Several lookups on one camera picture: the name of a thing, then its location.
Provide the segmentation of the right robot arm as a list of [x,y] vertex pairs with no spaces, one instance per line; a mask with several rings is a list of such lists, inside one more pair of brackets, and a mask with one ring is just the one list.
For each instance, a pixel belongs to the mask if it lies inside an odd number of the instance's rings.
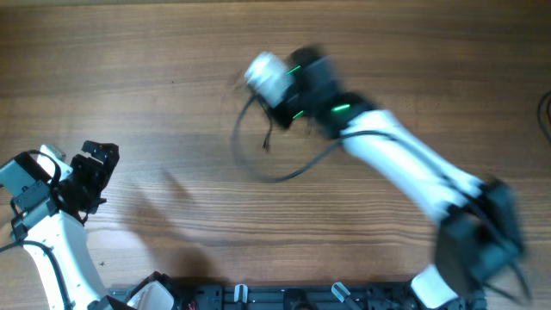
[[393,114],[339,85],[329,59],[309,46],[288,62],[261,53],[245,78],[282,127],[315,120],[344,150],[381,173],[437,227],[432,264],[410,288],[428,309],[486,287],[524,254],[515,202],[499,180],[485,183],[411,134]]

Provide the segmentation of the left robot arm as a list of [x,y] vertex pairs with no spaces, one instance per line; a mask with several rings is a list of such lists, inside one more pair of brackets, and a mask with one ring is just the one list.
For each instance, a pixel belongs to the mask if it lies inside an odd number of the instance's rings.
[[109,307],[84,224],[105,203],[102,192],[119,159],[116,144],[86,140],[69,164],[56,148],[43,146],[1,167],[1,185],[12,196],[11,246],[33,259],[51,309]]

